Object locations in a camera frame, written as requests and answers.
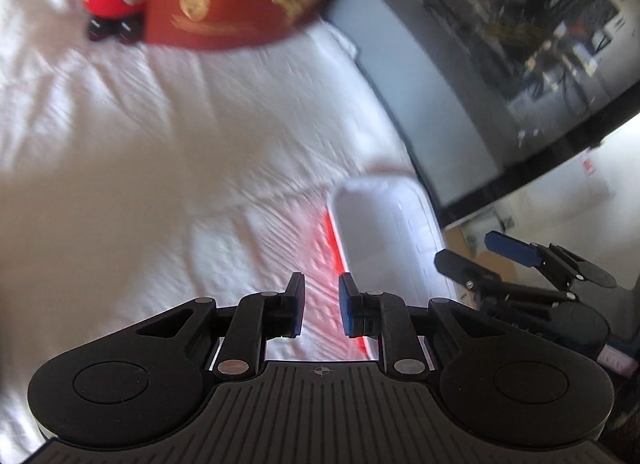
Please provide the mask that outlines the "brown cardboard sheet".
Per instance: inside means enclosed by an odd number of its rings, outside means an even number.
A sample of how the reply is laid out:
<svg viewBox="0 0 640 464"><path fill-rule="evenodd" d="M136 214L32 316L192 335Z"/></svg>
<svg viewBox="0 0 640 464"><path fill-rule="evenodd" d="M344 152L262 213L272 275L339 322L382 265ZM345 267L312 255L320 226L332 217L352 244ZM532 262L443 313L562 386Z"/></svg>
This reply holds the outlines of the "brown cardboard sheet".
<svg viewBox="0 0 640 464"><path fill-rule="evenodd" d="M515 265L511 260L502 258L489 250L471 249L464 238L461 227L444 230L442 234L448 249L464 258L470 259L477 265L482 265L484 268L498 273L503 281L518 283Z"/></svg>

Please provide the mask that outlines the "clear plastic container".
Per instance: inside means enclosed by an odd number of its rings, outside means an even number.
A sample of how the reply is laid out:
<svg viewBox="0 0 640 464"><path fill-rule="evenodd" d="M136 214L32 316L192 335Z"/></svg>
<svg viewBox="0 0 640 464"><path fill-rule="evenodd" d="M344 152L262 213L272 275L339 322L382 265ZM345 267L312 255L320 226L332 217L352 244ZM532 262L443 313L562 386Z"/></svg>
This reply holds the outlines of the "clear plastic container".
<svg viewBox="0 0 640 464"><path fill-rule="evenodd" d="M328 200L341 270L359 291L386 291L406 305L457 300L456 284L435 267L444 237L421 185L405 176L348 179Z"/></svg>

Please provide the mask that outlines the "white textured tablecloth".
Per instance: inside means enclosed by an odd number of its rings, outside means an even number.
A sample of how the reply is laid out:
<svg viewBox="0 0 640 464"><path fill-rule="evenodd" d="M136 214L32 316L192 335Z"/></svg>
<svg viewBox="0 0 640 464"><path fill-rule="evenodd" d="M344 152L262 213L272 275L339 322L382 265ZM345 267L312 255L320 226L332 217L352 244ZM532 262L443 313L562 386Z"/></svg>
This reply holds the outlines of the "white textured tablecloth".
<svg viewBox="0 0 640 464"><path fill-rule="evenodd" d="M273 359L358 360L342 331L326 199L407 173L367 81L314 24L262 49L85 39L75 0L1 0L1 458L42 438L43 362L195 297L231 306L306 276Z"/></svg>

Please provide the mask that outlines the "white appliance with glass door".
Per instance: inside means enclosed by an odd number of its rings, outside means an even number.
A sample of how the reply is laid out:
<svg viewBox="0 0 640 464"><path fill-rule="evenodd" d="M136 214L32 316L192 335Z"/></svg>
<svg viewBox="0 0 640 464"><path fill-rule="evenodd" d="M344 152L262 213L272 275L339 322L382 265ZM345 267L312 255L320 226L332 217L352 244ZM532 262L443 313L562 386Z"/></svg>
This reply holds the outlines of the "white appliance with glass door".
<svg viewBox="0 0 640 464"><path fill-rule="evenodd" d="M324 18L448 220L597 144L639 105L639 0L331 0Z"/></svg>

